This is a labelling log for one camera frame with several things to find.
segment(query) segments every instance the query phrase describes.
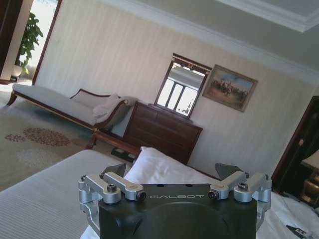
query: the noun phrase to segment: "lamp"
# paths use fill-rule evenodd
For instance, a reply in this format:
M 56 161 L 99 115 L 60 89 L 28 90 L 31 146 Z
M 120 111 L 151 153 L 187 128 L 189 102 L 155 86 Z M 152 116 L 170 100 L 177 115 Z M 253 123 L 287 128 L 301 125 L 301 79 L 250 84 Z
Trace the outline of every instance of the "lamp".
M 313 170 L 310 178 L 305 180 L 301 199 L 313 207 L 319 206 L 319 150 L 301 161 L 303 166 Z
M 311 168 L 314 171 L 319 171 L 319 150 L 317 150 L 313 155 L 301 161 L 303 166 Z

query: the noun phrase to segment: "framed painting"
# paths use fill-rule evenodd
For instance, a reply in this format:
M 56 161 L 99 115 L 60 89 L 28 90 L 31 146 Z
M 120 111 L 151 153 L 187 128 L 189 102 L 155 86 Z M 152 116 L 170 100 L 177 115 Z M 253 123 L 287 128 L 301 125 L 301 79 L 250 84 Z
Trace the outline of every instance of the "framed painting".
M 258 81 L 215 65 L 203 96 L 244 112 Z

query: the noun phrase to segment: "crown molding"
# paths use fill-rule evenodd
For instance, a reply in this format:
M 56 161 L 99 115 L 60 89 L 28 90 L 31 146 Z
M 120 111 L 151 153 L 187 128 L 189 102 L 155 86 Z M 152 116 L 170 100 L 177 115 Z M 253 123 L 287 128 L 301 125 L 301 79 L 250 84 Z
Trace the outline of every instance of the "crown molding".
M 306 17 L 260 0 L 217 0 L 290 29 L 304 32 Z
M 311 13 L 306 19 L 305 31 L 319 24 L 319 8 Z
M 150 21 L 178 32 L 216 45 L 226 51 L 248 58 L 273 70 L 285 73 L 301 81 L 319 85 L 319 71 L 284 57 L 239 41 L 235 38 L 198 25 L 184 18 L 159 10 L 135 0 L 99 0 L 122 10 L 131 12 Z

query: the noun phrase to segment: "dresser drawer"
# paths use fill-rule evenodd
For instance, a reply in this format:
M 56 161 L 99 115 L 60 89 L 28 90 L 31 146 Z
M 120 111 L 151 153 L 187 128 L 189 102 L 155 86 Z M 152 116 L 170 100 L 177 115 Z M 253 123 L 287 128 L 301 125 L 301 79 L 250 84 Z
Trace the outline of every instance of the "dresser drawer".
M 153 147 L 187 164 L 202 128 L 137 102 L 124 134 L 135 147 Z

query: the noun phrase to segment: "screw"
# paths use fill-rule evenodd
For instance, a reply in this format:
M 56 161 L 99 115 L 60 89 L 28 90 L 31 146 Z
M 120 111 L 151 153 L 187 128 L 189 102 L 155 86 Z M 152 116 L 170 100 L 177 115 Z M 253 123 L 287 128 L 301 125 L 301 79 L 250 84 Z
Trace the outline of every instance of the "screw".
M 116 192 L 116 186 L 114 185 L 114 184 L 109 184 L 108 186 L 107 186 L 107 190 L 108 190 L 108 192 L 109 193 L 114 193 L 114 192 Z
M 211 200 L 218 200 L 219 199 L 219 193 L 216 190 L 212 190 L 208 192 L 208 197 Z
M 144 191 L 138 191 L 138 192 L 136 193 L 136 201 L 142 202 L 142 201 L 145 200 L 145 198 L 146 198 L 146 192 L 144 192 Z
M 238 188 L 240 191 L 247 191 L 248 190 L 248 184 L 247 183 L 240 183 L 238 184 Z

